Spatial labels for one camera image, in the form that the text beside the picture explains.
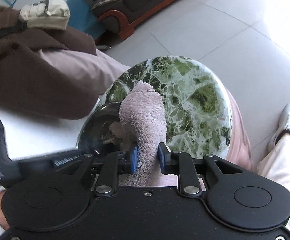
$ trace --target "silver screw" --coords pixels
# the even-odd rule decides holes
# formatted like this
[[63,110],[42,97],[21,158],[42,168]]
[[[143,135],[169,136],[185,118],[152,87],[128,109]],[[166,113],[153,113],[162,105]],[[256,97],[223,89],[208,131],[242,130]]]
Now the silver screw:
[[195,186],[187,186],[184,188],[184,191],[187,194],[197,194],[199,192],[199,188]]
[[96,191],[100,194],[107,194],[111,192],[112,188],[107,185],[101,185],[96,188]]

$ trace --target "round marble table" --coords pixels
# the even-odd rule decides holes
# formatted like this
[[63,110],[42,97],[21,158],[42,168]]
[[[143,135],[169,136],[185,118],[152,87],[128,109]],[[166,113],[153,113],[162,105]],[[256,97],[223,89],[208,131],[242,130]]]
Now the round marble table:
[[193,158],[226,158],[232,135],[232,109],[219,78],[206,66],[181,56],[156,57],[123,73],[98,106],[122,101],[136,83],[151,84],[163,98],[167,145]]

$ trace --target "white shoe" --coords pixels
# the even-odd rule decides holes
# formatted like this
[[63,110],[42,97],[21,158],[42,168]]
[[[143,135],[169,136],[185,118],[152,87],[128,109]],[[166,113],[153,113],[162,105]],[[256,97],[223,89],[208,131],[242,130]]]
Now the white shoe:
[[268,152],[271,152],[272,149],[274,149],[278,136],[284,130],[290,131],[290,103],[288,103],[285,106],[284,110],[281,113],[278,129],[268,142],[268,145],[267,145]]

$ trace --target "white pants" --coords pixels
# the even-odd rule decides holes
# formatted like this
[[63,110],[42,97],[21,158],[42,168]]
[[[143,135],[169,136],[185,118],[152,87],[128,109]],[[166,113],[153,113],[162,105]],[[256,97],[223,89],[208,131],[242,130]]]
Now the white pants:
[[[259,163],[258,175],[283,185],[290,191],[290,135],[284,135],[274,149]],[[290,218],[286,225],[290,231]]]

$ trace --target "white waist bag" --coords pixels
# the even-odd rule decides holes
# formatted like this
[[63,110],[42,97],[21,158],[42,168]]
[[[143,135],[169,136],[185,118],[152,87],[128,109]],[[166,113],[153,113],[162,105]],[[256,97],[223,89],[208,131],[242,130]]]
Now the white waist bag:
[[69,7],[64,0],[43,0],[25,5],[19,20],[27,22],[27,28],[66,30],[69,15]]

